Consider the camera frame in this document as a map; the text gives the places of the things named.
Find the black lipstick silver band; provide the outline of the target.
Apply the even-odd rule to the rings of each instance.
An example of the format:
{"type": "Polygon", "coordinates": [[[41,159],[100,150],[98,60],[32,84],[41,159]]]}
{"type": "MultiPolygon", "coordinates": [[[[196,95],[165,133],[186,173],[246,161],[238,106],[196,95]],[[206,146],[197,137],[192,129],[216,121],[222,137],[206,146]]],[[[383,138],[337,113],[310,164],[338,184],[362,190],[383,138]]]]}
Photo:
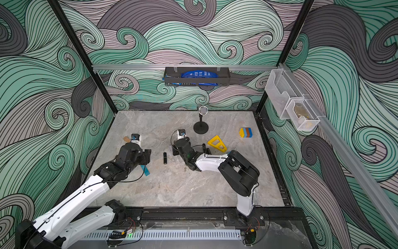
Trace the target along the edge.
{"type": "Polygon", "coordinates": [[[167,152],[163,153],[163,164],[166,165],[167,164],[167,152]]]}

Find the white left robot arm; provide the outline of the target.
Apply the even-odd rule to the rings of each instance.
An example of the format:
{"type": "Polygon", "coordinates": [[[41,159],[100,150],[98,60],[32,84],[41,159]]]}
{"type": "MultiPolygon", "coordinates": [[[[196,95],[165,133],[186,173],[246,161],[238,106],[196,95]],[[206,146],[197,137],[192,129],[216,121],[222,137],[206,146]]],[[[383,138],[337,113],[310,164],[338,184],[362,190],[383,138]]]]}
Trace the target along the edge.
{"type": "Polygon", "coordinates": [[[128,175],[138,166],[150,163],[151,150],[137,143],[126,143],[114,160],[99,168],[76,191],[34,221],[24,220],[16,228],[18,249],[67,249],[91,232],[107,226],[121,226],[128,218],[126,207],[111,200],[98,210],[77,219],[95,199],[118,183],[127,183],[128,175]]]}

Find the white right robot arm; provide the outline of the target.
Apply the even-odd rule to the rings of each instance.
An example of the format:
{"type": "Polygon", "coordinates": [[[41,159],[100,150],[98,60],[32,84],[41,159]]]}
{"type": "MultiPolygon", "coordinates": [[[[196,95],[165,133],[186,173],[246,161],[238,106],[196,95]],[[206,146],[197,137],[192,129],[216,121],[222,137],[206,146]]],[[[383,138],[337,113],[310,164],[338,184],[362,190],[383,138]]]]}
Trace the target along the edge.
{"type": "Polygon", "coordinates": [[[237,193],[237,210],[248,217],[255,205],[254,191],[259,186],[259,170],[241,153],[232,150],[224,155],[210,155],[203,146],[202,152],[194,150],[189,138],[174,142],[173,148],[192,171],[211,171],[220,173],[230,187],[237,193]]]}

